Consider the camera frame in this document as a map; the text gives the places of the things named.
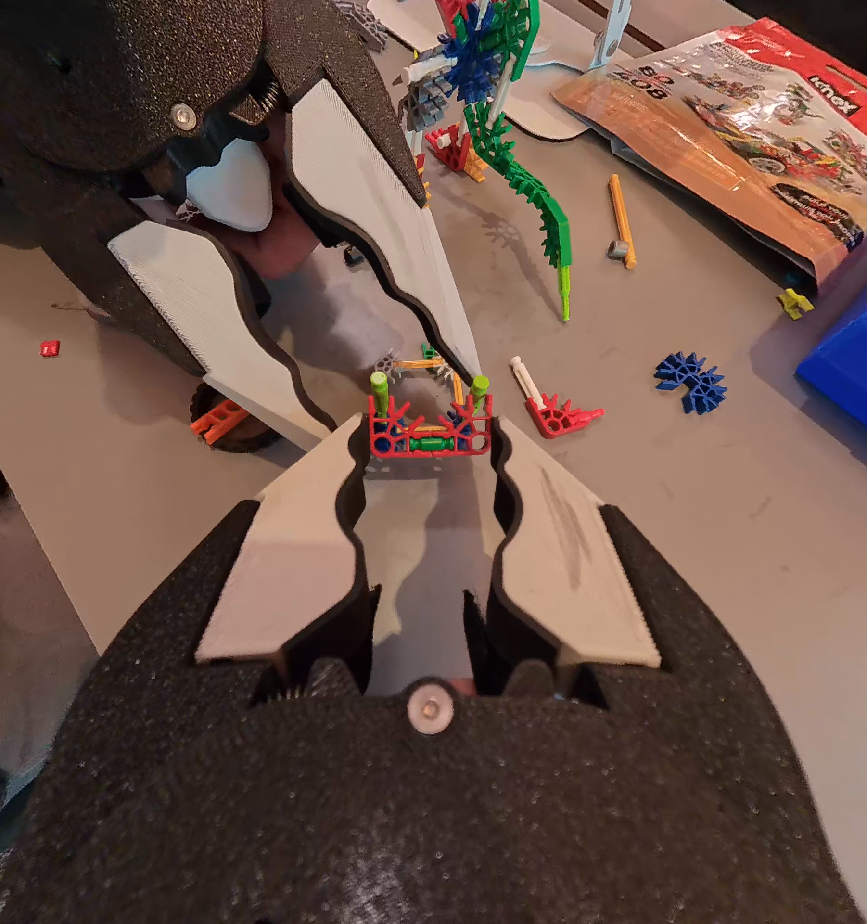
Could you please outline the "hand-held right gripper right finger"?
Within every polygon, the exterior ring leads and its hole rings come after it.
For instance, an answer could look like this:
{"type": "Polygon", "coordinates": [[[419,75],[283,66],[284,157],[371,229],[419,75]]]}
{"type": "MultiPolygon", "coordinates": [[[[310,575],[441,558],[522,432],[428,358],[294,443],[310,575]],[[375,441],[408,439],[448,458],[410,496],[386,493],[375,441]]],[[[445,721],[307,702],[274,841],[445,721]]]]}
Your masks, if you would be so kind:
{"type": "Polygon", "coordinates": [[[601,515],[601,500],[513,422],[493,425],[504,531],[487,624],[509,664],[636,664],[661,655],[601,515]]]}

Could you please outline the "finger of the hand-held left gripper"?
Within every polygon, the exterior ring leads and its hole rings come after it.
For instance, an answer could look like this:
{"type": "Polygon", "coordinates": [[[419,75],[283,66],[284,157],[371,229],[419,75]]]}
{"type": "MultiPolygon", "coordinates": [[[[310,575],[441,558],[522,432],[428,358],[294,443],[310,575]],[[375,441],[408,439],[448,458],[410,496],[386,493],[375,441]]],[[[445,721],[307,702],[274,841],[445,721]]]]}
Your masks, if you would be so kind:
{"type": "Polygon", "coordinates": [[[204,368],[204,380],[300,448],[335,430],[265,332],[240,265],[212,236],[144,221],[107,248],[204,368]]]}
{"type": "Polygon", "coordinates": [[[415,202],[327,79],[292,108],[290,173],[305,201],[370,258],[462,378],[482,373],[474,337],[431,211],[415,202]]]}

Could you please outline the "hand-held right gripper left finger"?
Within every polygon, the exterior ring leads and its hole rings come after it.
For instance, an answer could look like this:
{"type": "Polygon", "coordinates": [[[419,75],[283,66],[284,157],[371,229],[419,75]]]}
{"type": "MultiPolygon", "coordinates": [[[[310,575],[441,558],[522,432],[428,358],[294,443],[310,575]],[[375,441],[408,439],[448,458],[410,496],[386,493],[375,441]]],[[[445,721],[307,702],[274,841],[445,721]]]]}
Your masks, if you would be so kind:
{"type": "Polygon", "coordinates": [[[271,482],[196,649],[198,663],[337,657],[368,668],[376,598],[355,525],[366,431],[335,431],[271,482]]]}

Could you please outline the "orange rod blue connector frame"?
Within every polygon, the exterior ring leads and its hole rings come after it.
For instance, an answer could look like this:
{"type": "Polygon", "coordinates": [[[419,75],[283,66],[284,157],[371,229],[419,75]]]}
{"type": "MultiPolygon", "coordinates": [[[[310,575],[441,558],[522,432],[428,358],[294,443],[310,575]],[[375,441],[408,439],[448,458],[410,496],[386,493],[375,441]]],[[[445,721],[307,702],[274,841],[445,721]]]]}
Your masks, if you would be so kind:
{"type": "Polygon", "coordinates": [[[395,351],[390,349],[374,364],[368,399],[370,416],[375,418],[382,411],[388,410],[389,385],[399,381],[406,373],[415,372],[427,372],[441,385],[450,385],[453,402],[460,406],[465,405],[466,395],[459,374],[432,346],[423,343],[420,359],[400,359],[395,351]]]}

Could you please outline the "red connector pair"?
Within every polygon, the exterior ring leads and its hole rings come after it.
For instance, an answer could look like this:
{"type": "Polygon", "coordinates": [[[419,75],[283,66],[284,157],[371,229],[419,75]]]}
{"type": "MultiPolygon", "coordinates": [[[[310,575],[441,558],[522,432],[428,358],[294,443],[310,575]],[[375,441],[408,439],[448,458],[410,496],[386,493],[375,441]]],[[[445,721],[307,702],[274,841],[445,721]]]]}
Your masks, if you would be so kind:
{"type": "Polygon", "coordinates": [[[480,456],[489,451],[493,430],[493,397],[473,391],[466,403],[451,404],[451,410],[429,423],[423,416],[409,416],[410,403],[402,406],[386,395],[386,410],[379,409],[377,396],[368,403],[368,433],[371,453],[380,459],[449,458],[480,456]]]}

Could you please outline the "orange ladder connector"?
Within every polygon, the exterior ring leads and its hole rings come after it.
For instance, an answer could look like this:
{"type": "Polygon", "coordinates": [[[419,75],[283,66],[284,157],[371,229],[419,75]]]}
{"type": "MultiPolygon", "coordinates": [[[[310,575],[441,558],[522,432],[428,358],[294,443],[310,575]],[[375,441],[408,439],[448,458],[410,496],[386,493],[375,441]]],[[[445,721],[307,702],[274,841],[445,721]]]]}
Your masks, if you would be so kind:
{"type": "Polygon", "coordinates": [[[231,399],[225,399],[190,424],[191,431],[213,446],[244,422],[250,413],[231,399]]]}

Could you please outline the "black rubber tire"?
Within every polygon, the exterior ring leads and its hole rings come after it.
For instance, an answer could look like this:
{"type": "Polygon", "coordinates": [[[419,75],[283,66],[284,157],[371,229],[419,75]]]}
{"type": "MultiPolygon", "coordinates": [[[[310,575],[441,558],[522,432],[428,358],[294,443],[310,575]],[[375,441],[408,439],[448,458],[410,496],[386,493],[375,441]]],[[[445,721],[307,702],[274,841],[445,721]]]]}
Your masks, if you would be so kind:
{"type": "MultiPolygon", "coordinates": [[[[191,423],[225,399],[228,398],[209,385],[199,385],[191,398],[191,423]]],[[[213,446],[208,446],[225,453],[253,454],[274,445],[279,440],[280,435],[278,433],[250,413],[250,416],[244,422],[218,440],[213,446]]]]}

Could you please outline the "red connector white rod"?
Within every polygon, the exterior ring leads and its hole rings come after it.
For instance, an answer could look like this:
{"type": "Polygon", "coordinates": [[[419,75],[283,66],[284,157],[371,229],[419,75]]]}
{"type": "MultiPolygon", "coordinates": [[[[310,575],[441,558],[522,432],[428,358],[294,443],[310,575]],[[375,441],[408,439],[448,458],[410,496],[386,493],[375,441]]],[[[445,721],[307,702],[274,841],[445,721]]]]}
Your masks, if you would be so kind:
{"type": "Polygon", "coordinates": [[[591,422],[604,416],[604,409],[573,408],[570,400],[560,404],[558,395],[548,397],[540,392],[519,356],[511,358],[509,366],[525,396],[526,409],[543,438],[552,440],[570,433],[578,433],[589,427],[591,422]]]}

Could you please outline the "multicolour toy model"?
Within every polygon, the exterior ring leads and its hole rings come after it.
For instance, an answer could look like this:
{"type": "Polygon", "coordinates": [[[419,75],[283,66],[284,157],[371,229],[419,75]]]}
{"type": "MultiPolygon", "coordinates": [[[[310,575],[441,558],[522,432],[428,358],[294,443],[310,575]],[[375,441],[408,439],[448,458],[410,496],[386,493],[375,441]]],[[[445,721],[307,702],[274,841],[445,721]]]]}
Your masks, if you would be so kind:
{"type": "Polygon", "coordinates": [[[417,56],[397,83],[407,87],[398,105],[405,138],[419,175],[426,141],[455,172],[476,181],[490,167],[533,200],[537,186],[505,140],[511,84],[523,74],[541,23],[537,1],[447,2],[454,17],[439,44],[417,56]]]}

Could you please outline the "blue snowflake connector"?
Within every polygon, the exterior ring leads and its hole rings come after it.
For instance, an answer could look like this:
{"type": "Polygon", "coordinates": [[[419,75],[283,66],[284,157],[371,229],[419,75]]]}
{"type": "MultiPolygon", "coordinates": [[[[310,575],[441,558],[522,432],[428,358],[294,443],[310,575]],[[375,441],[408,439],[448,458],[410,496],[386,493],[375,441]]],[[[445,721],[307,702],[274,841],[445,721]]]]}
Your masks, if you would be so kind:
{"type": "Polygon", "coordinates": [[[673,391],[679,387],[686,388],[682,397],[685,413],[704,415],[716,410],[726,398],[727,387],[720,384],[724,376],[717,374],[717,367],[705,370],[705,362],[705,357],[698,358],[693,352],[688,355],[671,353],[656,367],[656,389],[673,391]]]}

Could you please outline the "orange rod grey end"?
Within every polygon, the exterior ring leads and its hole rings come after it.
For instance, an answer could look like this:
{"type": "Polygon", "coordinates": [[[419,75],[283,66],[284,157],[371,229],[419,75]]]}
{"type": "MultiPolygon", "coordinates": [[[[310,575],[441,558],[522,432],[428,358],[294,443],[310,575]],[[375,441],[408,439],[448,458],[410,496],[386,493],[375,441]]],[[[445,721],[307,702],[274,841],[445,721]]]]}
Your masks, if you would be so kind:
{"type": "Polygon", "coordinates": [[[625,199],[621,181],[618,174],[612,174],[608,182],[608,190],[612,203],[612,212],[616,224],[617,237],[611,241],[607,257],[619,260],[625,269],[633,270],[637,265],[634,240],[625,208],[625,199]]]}

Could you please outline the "grey fabric chair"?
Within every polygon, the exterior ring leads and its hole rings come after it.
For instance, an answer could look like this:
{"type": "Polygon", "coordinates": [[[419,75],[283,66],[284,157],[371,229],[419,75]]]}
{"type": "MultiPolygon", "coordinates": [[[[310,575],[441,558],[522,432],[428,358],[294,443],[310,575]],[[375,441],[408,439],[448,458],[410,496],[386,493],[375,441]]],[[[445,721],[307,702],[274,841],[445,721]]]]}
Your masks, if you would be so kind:
{"type": "Polygon", "coordinates": [[[96,658],[0,470],[0,813],[44,766],[96,658]]]}

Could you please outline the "blue plastic bin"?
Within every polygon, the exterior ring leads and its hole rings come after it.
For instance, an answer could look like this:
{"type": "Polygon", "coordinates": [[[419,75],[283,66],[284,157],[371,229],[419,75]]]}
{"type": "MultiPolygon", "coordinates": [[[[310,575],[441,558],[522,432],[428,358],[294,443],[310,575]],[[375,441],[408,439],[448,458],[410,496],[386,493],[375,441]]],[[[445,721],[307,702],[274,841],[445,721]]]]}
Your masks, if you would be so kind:
{"type": "Polygon", "coordinates": [[[867,285],[799,363],[797,375],[867,427],[867,285]]]}

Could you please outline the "printed toy packet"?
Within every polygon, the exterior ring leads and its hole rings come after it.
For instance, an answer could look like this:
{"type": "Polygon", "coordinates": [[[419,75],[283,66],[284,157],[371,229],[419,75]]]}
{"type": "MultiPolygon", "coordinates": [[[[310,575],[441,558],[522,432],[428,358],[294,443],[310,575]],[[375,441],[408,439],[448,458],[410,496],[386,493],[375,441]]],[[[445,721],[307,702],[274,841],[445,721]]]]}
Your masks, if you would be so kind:
{"type": "Polygon", "coordinates": [[[553,95],[818,283],[867,253],[867,76],[773,20],[607,64],[553,95]]]}

